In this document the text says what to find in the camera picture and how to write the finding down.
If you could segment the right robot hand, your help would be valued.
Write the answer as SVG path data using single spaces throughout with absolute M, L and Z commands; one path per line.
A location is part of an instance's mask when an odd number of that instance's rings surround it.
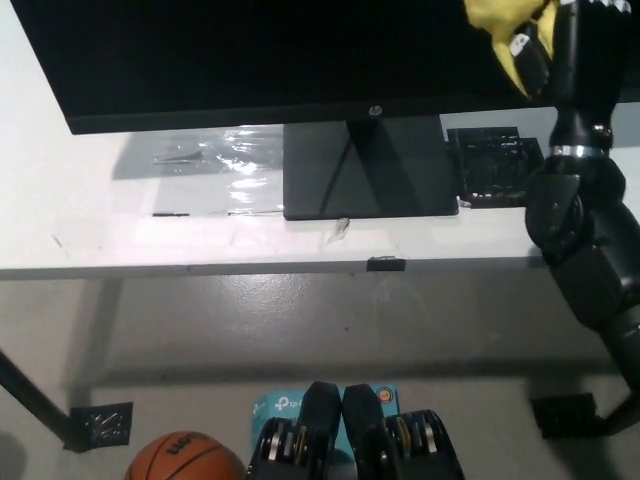
M 631 21 L 628 1 L 546 1 L 512 35 L 509 53 L 525 93 L 557 111 L 554 155 L 611 149 Z

